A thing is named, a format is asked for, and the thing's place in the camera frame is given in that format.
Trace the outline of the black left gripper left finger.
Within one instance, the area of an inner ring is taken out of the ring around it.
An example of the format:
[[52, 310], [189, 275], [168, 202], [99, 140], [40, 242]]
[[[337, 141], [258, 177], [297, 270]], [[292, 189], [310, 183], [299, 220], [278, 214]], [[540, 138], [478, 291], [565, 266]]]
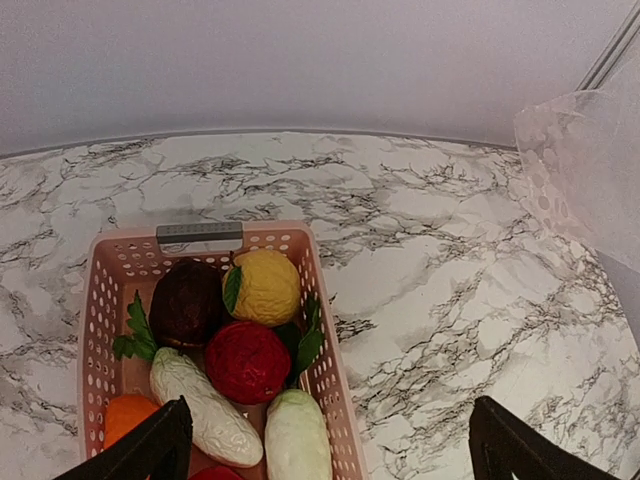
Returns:
[[185, 480], [192, 435], [186, 400], [171, 400], [114, 445], [56, 480]]

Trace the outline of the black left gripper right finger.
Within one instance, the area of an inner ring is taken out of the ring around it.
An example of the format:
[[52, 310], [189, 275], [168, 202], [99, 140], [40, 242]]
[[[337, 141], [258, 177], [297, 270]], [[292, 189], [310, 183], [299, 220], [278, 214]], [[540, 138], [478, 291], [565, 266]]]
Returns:
[[474, 402], [469, 449], [476, 479], [611, 479], [564, 451], [489, 396]]

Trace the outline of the orange toy orange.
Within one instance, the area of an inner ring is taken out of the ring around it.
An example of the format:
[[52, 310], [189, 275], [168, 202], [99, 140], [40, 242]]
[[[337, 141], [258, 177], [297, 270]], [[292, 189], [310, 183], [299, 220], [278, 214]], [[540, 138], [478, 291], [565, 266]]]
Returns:
[[111, 447], [158, 409], [154, 401], [143, 395], [113, 398], [106, 409], [103, 448]]

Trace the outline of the red toy apple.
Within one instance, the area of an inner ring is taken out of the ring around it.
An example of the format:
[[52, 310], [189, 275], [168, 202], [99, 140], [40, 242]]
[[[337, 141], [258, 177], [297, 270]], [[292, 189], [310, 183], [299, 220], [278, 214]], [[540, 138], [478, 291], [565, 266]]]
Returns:
[[189, 480], [244, 480], [244, 478], [233, 469], [218, 465], [198, 471], [190, 476]]
[[271, 329], [254, 322], [221, 328], [204, 353], [205, 372], [214, 389], [242, 405], [273, 400], [291, 370], [288, 348]]

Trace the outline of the pink perforated plastic basket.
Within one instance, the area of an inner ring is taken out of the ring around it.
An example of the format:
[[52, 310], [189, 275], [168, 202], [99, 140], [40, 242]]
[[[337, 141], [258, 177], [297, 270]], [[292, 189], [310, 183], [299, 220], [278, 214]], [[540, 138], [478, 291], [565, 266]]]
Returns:
[[123, 459], [117, 477], [154, 479], [158, 460], [106, 439], [121, 399], [183, 423], [181, 471], [245, 479], [364, 479], [368, 472], [311, 230], [300, 222], [166, 225], [99, 235], [79, 335], [82, 461]]

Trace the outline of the clear pink zip top bag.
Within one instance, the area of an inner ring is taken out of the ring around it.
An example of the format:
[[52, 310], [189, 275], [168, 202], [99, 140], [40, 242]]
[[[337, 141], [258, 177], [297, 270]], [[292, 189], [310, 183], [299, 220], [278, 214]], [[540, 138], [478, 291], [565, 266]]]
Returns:
[[639, 268], [639, 60], [601, 88], [515, 118], [528, 209], [555, 234]]

